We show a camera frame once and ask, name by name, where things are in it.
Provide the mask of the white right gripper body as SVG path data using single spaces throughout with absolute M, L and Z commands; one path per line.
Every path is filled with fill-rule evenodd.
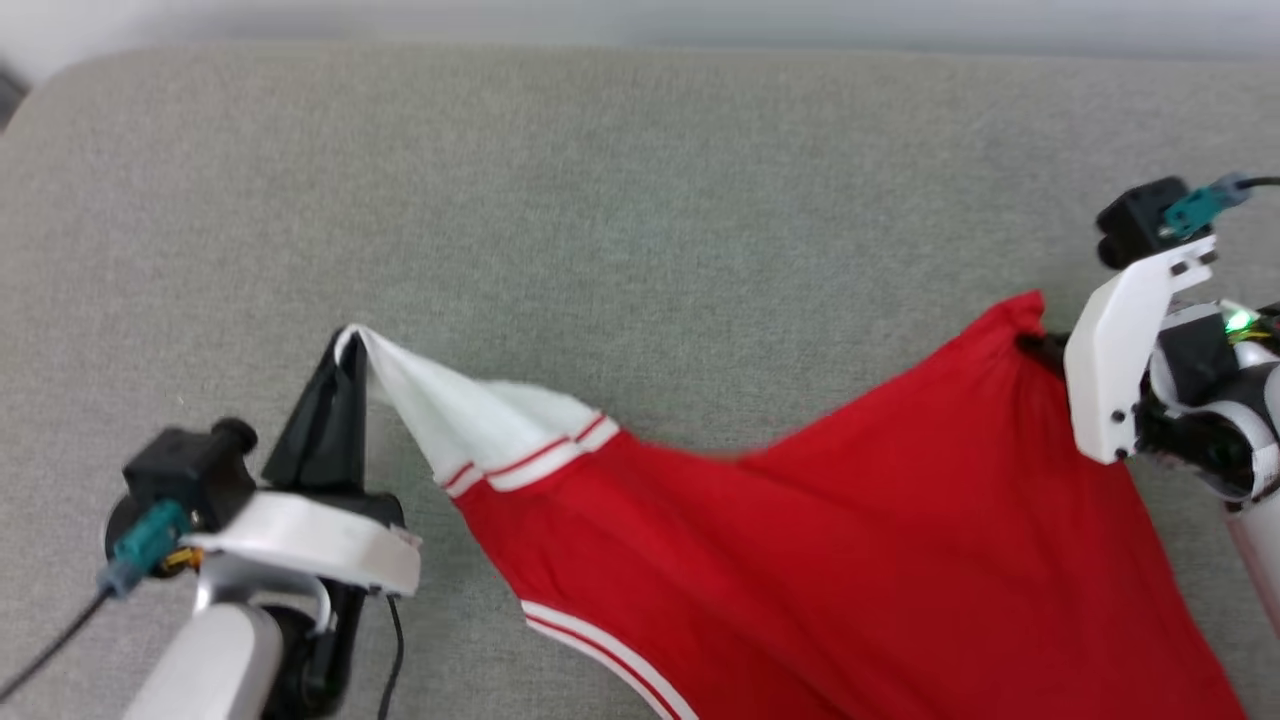
M 1111 464 L 1155 451 L 1225 466 L 1226 421 L 1210 398 L 1226 375 L 1221 309 L 1170 309 L 1211 278 L 1215 259 L 1208 234 L 1133 261 L 1089 296 L 1062 355 L 1082 454 Z

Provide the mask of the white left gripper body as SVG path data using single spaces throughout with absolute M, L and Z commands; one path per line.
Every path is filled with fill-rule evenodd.
M 256 493 L 230 525 L 191 539 L 202 560 L 195 618 L 244 621 L 196 659 L 236 671 L 232 717 L 329 717 L 351 679 L 364 606 L 412 596 L 420 541 L 390 495 Z

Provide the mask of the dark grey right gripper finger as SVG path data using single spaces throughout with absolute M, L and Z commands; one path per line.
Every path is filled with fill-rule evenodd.
M 1059 379 L 1065 378 L 1065 350 L 1069 333 L 1019 334 L 1016 347 Z

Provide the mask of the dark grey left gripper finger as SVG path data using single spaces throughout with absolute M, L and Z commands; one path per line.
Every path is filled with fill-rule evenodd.
M 321 487 L 364 489 L 369 356 L 361 340 L 346 342 L 326 389 L 321 433 Z
M 346 484 L 347 377 L 333 334 L 268 457 L 262 478 L 278 489 Z

